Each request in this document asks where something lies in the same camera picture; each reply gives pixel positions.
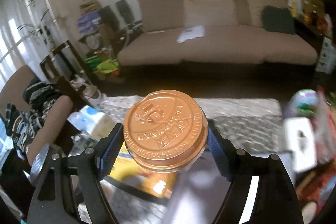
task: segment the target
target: beige couch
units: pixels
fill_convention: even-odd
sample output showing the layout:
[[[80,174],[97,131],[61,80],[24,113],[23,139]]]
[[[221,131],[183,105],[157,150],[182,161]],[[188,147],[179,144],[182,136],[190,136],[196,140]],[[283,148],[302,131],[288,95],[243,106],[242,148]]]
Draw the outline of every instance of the beige couch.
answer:
[[[123,49],[123,66],[202,63],[313,65],[317,52],[298,35],[267,32],[261,12],[288,0],[139,0],[144,34]],[[177,43],[193,25],[205,37]]]

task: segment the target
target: copper jar lid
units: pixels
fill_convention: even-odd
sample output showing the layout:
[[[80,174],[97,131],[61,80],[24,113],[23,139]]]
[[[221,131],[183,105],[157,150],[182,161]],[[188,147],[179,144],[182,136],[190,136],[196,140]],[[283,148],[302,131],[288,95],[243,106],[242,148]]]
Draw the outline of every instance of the copper jar lid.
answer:
[[[133,159],[154,172],[175,172],[196,160],[208,137],[208,122],[196,101],[183,92],[163,90],[134,104],[124,121]]]

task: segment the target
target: chair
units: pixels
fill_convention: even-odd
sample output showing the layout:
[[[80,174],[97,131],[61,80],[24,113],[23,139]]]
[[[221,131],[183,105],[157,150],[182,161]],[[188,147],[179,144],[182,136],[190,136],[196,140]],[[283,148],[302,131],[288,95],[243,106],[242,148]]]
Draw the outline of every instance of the chair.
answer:
[[[71,65],[70,61],[66,58],[66,56],[64,55],[64,53],[62,52],[63,49],[69,48],[70,51],[72,52],[72,54],[74,55],[74,57],[76,58],[77,62],[80,64],[81,68],[83,69],[83,71],[85,72],[85,74],[87,75],[87,77],[90,79],[90,81],[92,82],[92,84],[97,85],[98,84],[98,77],[92,72],[92,70],[88,67],[88,65],[86,65],[86,63],[81,59],[80,55],[78,54],[78,52],[75,50],[75,48],[73,47],[73,45],[67,41],[66,45],[65,43],[62,43],[61,45],[59,45],[58,47],[56,47],[55,49],[53,49],[51,52],[54,56],[58,55],[61,57],[61,59],[63,60],[63,62],[65,63],[65,65],[68,67],[68,69],[71,72],[71,77],[74,77],[74,75],[77,73],[76,70],[73,68],[73,66]],[[46,65],[49,67],[50,71],[52,72],[52,74],[54,75],[54,77],[59,77],[59,72],[57,71],[57,69],[55,68],[54,64],[53,64],[53,59],[50,56],[47,56],[45,59],[42,60],[42,62],[40,63],[40,67],[44,73],[44,75],[46,76],[47,79],[51,79],[51,76],[49,75],[47,69],[46,69]]]
[[[30,112],[30,106],[23,100],[22,95],[34,77],[35,74],[27,65],[24,65],[9,78],[0,92],[0,114],[2,117],[5,117],[6,115],[5,110],[8,102],[16,105],[16,108],[19,111]],[[49,82],[63,94],[70,97],[75,110],[81,109],[87,105],[85,100],[73,89],[64,76],[50,79]],[[66,122],[55,144],[59,145],[65,153],[69,153],[72,148],[72,140],[70,137],[77,133],[78,130],[69,122]]]

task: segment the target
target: clothing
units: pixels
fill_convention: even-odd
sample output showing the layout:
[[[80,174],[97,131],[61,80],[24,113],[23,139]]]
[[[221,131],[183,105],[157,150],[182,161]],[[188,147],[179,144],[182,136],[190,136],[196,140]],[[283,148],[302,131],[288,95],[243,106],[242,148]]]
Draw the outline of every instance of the clothing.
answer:
[[[31,106],[30,113],[20,112],[15,105],[7,104],[6,134],[12,138],[19,157],[26,155],[36,133],[44,126],[49,110],[61,95],[53,86],[34,79],[23,94]]]

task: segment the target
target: cardboard box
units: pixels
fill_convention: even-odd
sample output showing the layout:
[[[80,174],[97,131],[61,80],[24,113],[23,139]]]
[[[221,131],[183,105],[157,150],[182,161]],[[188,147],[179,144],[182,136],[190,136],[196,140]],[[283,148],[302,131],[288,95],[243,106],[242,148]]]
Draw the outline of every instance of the cardboard box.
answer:
[[[324,2],[322,0],[301,0],[301,8],[303,12],[312,13],[315,10],[319,17],[324,18],[325,16]]]
[[[97,28],[102,37],[104,47],[106,48],[111,47],[111,41],[115,39],[115,34],[112,28],[104,23],[99,24]]]

